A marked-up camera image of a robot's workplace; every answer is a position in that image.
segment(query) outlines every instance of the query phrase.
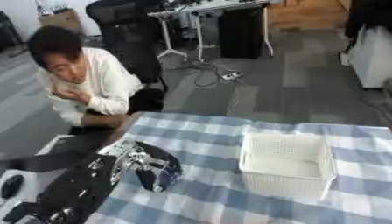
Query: plastic basket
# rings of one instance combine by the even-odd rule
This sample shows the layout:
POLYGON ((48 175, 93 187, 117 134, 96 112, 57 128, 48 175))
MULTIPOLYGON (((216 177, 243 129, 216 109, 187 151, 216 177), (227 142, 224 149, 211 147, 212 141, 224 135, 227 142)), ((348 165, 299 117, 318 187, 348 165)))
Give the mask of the plastic basket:
POLYGON ((252 193, 311 203, 326 196, 336 177, 325 139, 310 134, 246 134, 239 166, 252 193))

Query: man's hair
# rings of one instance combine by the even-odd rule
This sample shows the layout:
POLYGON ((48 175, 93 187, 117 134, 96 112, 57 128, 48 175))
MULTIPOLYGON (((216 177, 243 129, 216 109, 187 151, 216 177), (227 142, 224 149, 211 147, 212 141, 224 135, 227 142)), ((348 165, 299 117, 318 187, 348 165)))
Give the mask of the man's hair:
POLYGON ((29 39, 27 47, 31 57, 43 68, 47 68, 44 58, 49 53, 59 53, 68 60, 75 61, 81 55, 81 39, 67 29, 47 25, 39 28, 29 39))

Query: white shirt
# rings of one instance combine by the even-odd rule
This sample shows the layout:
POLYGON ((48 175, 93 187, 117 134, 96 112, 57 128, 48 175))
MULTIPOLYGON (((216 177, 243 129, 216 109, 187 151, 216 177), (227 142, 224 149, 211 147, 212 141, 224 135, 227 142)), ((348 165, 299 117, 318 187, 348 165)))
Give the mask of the white shirt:
POLYGON ((52 101, 53 109, 73 126, 81 126, 81 118, 86 109, 93 109, 104 115, 126 114, 129 110, 129 98, 144 85, 134 75, 128 73, 118 59, 110 52, 97 48, 83 48, 87 59, 86 80, 81 84, 71 84, 60 80, 45 69, 39 69, 38 81, 52 101), (53 83, 60 88, 77 87, 91 96, 85 106, 77 101, 64 100, 52 94, 53 83))

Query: table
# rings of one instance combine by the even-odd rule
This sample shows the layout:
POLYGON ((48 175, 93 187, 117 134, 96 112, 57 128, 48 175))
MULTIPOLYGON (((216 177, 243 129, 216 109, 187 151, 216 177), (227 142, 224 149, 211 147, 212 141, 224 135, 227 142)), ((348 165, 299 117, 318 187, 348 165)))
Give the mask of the table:
POLYGON ((166 192, 154 193, 144 190, 129 172, 87 224, 392 222, 388 128, 144 113, 128 132, 177 156, 184 179, 166 192), (242 137, 249 132, 325 136, 339 174, 325 201, 313 206, 244 192, 237 163, 242 137))
MULTIPOLYGON (((202 4, 195 4, 194 6, 187 6, 181 10, 181 12, 208 12, 208 11, 217 11, 217 10, 232 10, 232 9, 244 9, 244 8, 255 8, 260 7, 263 4, 275 3, 277 0, 253 0, 247 2, 240 2, 240 0, 212 0, 212 1, 203 1, 202 4)), ((203 61, 203 35, 201 32, 200 25, 200 16, 199 14, 193 15, 193 20, 196 24, 196 30, 198 33, 198 41, 199 41, 199 53, 198 60, 203 61)), ((269 38, 269 22, 268 22, 268 5, 264 5, 262 7, 262 34, 264 38, 264 43, 269 48, 270 56, 274 56, 274 49, 270 43, 269 38)))
MULTIPOLYGON (((166 51, 162 52, 159 54, 159 58, 164 57, 165 55, 169 53, 175 53, 180 56, 183 56, 185 59, 187 59, 187 54, 184 52, 179 52, 174 49, 172 49, 172 44, 170 40, 170 36, 167 30, 167 24, 165 22, 165 19, 162 19, 164 17, 167 17, 169 15, 174 15, 174 14, 179 14, 179 13, 192 13, 192 19, 194 20, 194 23, 196 24, 196 30, 197 30, 197 36, 198 36, 198 60, 199 61, 204 61, 203 60, 203 50, 204 50, 204 43, 203 43, 203 35, 202 35, 202 30, 201 30, 201 25, 200 25, 200 15, 193 14, 193 12, 209 12, 209 11, 217 11, 217 10, 232 10, 232 9, 243 9, 243 8, 252 8, 252 7, 259 7, 263 4, 268 4, 268 3, 276 3, 278 0, 253 0, 253 1, 247 1, 247 2, 240 2, 240 0, 204 0, 202 4, 195 4, 191 6, 184 6, 177 8, 172 11, 163 11, 163 12, 154 12, 150 13, 149 15, 153 17, 160 18, 161 20, 161 25, 164 33, 164 41, 166 43, 166 51)), ((269 39, 269 23, 268 23, 268 9, 267 6, 262 7, 262 16, 263 16, 263 22, 262 22, 262 29, 263 29, 263 37, 264 37, 264 42, 269 48, 269 53, 271 56, 274 55, 274 49, 270 43, 269 39)))

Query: desk leg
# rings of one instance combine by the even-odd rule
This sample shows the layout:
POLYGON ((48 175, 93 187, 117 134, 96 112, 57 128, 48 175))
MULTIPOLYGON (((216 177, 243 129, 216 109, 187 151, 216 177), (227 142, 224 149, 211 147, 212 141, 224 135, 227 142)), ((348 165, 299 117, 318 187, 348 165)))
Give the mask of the desk leg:
POLYGON ((162 31, 164 33, 164 42, 166 43, 166 48, 167 49, 166 49, 166 51, 164 51, 161 54, 159 54, 157 57, 160 59, 160 58, 162 58, 162 57, 164 57, 164 56, 166 56, 166 55, 168 55, 170 53, 174 53, 174 54, 183 56, 184 60, 186 60, 188 58, 188 55, 186 53, 176 51, 176 50, 174 50, 172 48, 172 41, 170 40, 170 35, 169 35, 168 28, 167 28, 166 20, 161 19, 161 25, 162 25, 162 31))
POLYGON ((198 33, 198 41, 199 41, 199 61, 204 62, 203 60, 203 33, 201 33, 201 24, 200 24, 200 16, 199 15, 193 15, 195 22, 196 22, 196 31, 198 33))
POLYGON ((272 47, 270 43, 270 31, 269 31, 269 21, 268 21, 268 6, 265 6, 262 8, 262 32, 264 36, 264 43, 267 45, 269 49, 269 55, 271 57, 274 57, 274 48, 272 47))

